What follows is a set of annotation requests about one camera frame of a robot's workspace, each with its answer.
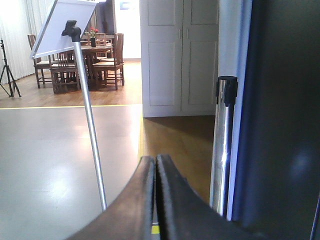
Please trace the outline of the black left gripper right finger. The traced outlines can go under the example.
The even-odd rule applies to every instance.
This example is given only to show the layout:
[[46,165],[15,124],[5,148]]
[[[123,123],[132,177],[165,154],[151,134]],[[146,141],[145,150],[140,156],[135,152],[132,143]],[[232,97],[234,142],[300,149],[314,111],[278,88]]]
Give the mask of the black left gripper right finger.
[[168,154],[156,157],[156,208],[162,240],[259,240],[204,202]]

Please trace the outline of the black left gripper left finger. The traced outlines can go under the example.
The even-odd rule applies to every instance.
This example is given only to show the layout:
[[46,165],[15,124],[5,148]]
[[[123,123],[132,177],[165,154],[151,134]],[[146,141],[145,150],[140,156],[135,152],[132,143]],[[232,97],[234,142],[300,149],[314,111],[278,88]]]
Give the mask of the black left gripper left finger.
[[154,209],[155,162],[143,156],[116,199],[69,240],[150,240]]

